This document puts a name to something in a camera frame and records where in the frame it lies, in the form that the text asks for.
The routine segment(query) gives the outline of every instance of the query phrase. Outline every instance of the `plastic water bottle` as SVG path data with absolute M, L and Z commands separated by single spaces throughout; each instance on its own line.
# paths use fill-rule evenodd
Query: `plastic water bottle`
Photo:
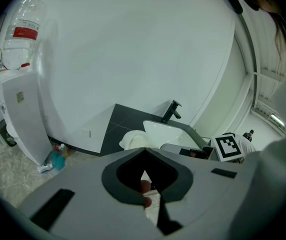
M 39 173 L 44 173 L 44 172 L 52 170 L 52 169 L 53 169 L 53 165 L 51 163 L 45 163 L 45 164 L 37 167 L 37 170 Z
M 3 44 L 3 63 L 8 70 L 28 66 L 46 14 L 41 0 L 23 0 L 15 9 Z

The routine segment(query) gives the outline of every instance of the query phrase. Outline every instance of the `sticker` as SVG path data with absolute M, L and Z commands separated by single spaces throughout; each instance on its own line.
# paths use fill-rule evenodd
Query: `sticker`
M 17 103 L 21 103 L 22 101 L 24 101 L 23 91 L 20 91 L 16 94 L 16 99 L 17 99 Z
M 19 27 L 17 26 L 14 30 L 13 37 L 14 38 L 27 38 L 36 40 L 38 36 L 38 32 L 27 28 L 27 27 Z
M 233 136 L 222 135 L 221 137 L 215 138 L 215 140 L 223 158 L 230 158 L 242 154 Z

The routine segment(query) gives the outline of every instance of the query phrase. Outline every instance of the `black slot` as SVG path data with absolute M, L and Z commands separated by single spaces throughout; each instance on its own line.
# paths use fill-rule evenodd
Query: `black slot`
M 223 169 L 219 169 L 219 168 L 213 169 L 211 171 L 211 173 L 218 174 L 218 175 L 225 176 L 225 177 L 229 177 L 232 179 L 234 179 L 235 176 L 237 175 L 237 172 L 229 171 L 229 170 L 223 170 Z
M 198 158 L 198 159 L 209 159 L 209 154 L 207 154 L 202 149 L 184 149 L 182 148 L 179 152 L 180 155 L 186 156 L 186 157 L 192 157 L 192 158 Z
M 159 228 L 159 230 L 162 231 L 164 235 L 169 235 L 174 231 L 177 231 L 182 228 L 182 226 L 178 222 L 170 220 L 168 211 L 165 207 L 165 202 L 162 197 L 159 203 L 157 227 Z
M 74 194 L 71 190 L 60 189 L 40 208 L 31 221 L 48 231 Z

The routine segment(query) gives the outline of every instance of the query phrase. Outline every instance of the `floor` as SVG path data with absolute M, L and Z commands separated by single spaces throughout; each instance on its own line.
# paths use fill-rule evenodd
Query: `floor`
M 65 169 L 91 159 L 100 158 L 69 150 Z M 31 192 L 58 173 L 60 172 L 55 169 L 39 173 L 37 165 L 23 154 L 18 145 L 14 147 L 4 146 L 0 141 L 0 198 L 8 201 L 14 207 L 18 207 Z M 151 182 L 146 172 L 144 172 L 142 179 Z M 149 191 L 144 195 L 152 200 L 152 205 L 145 209 L 145 214 L 156 226 L 161 196 L 156 190 Z

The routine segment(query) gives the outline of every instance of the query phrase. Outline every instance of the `white wall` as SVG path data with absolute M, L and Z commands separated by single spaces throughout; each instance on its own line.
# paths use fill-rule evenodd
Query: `white wall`
M 258 151 L 263 150 L 268 144 L 282 138 L 276 131 L 251 112 L 247 115 L 246 119 L 235 133 L 243 135 L 244 133 L 250 132 L 252 129 L 254 130 L 252 144 Z
M 200 136 L 210 138 L 217 133 L 236 102 L 245 77 L 243 57 L 234 38 L 223 77 L 214 96 L 193 127 Z
M 225 70 L 235 14 L 223 0 L 42 1 L 32 65 L 47 133 L 60 141 L 100 152 L 115 103 L 162 116 L 175 99 L 189 124 Z
M 248 90 L 242 105 L 239 106 L 238 112 L 234 115 L 234 119 L 232 120 L 229 127 L 224 130 L 225 133 L 235 133 L 243 121 L 246 119 L 253 104 L 253 94 L 253 91 Z

